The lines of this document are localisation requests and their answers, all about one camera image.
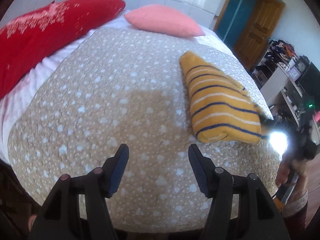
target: yellow striped blanket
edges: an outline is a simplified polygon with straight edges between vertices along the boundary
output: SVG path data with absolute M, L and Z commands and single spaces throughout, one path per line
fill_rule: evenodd
M 180 65 L 189 87 L 192 127 L 199 141 L 260 142 L 261 111 L 239 82 L 191 51 L 182 55 Z

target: wooden door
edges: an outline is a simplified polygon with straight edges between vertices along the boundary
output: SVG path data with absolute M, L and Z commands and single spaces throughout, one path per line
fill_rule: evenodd
M 233 53 L 246 70 L 262 56 L 284 8 L 283 3 L 274 0 L 258 0 L 246 26 L 239 36 Z

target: television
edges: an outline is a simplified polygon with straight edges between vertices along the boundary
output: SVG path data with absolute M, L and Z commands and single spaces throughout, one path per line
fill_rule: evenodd
M 320 110 L 320 71 L 311 63 L 303 75 L 297 80 L 305 93 L 313 98 L 315 109 Z

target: screw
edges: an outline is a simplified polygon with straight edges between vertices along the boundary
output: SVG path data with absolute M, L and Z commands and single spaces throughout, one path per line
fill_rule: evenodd
M 102 171 L 103 171 L 102 168 L 101 168 L 101 167 L 98 167 L 98 168 L 95 168 L 95 169 L 93 170 L 93 173 L 94 173 L 94 174 L 100 174 Z
M 61 176 L 60 176 L 60 179 L 61 180 L 67 180 L 69 178 L 69 174 L 62 174 Z
M 253 180 L 258 178 L 258 176 L 256 174 L 254 174 L 254 173 L 250 173 L 249 177 L 250 177 L 250 179 L 253 179 Z
M 223 168 L 217 167 L 217 168 L 214 169 L 214 171 L 215 171 L 216 173 L 218 173 L 218 174 L 221 174 L 221 173 L 223 173 Z

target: white bed sheet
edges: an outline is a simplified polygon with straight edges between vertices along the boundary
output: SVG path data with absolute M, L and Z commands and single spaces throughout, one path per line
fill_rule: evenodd
M 100 28 L 134 28 L 124 18 L 124 14 L 129 10 L 125 10 L 114 20 L 100 26 Z M 213 47 L 230 56 L 231 50 L 222 42 L 222 40 L 211 30 L 202 27 L 206 36 L 188 38 Z M 97 29 L 90 30 L 81 38 L 73 41 L 69 45 L 57 50 L 50 57 L 45 57 L 39 62 L 35 68 L 20 80 L 20 82 L 0 101 L 0 159 L 10 165 L 8 157 L 8 138 L 14 123 L 23 115 L 28 108 L 31 100 L 36 94 L 40 86 L 49 78 L 53 71 L 59 66 L 63 59 L 70 55 L 85 39 L 90 37 Z

